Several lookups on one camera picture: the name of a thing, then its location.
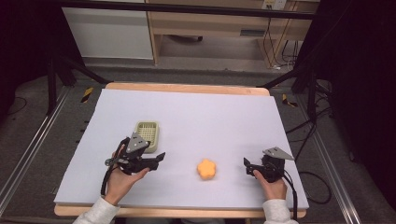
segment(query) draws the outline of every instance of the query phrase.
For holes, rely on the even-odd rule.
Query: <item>gray sleeve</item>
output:
[[[290,211],[285,200],[273,199],[262,204],[265,213],[264,224],[298,224],[290,218]]]
[[[104,199],[99,198],[92,206],[90,211],[81,214],[73,223],[74,224],[108,224],[120,210]]]

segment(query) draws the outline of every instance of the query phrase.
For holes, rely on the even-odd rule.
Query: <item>white power socket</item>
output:
[[[283,10],[286,5],[286,0],[264,0],[262,9]]]

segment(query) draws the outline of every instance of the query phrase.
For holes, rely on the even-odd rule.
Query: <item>orange sponge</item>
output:
[[[203,159],[198,164],[197,170],[203,180],[211,179],[216,174],[216,164],[208,159]]]

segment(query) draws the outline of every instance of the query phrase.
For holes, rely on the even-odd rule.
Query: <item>green plastic basket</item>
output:
[[[139,121],[134,128],[134,131],[138,133],[146,141],[150,141],[149,147],[146,148],[145,153],[153,153],[157,150],[158,146],[158,131],[160,127],[155,121]]]

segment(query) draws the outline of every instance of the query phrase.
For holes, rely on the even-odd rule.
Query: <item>human arm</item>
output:
[[[262,191],[266,199],[266,202],[262,204],[266,217],[264,224],[298,223],[290,219],[290,211],[286,205],[288,187],[283,179],[278,179],[274,183],[268,183],[259,171],[254,170],[253,174],[262,185]]]
[[[128,193],[138,180],[143,178],[149,168],[142,170],[136,175],[126,175],[119,168],[113,170],[107,182],[107,193],[104,198],[93,205],[90,211],[81,214],[75,224],[108,224],[120,210],[119,201]]]

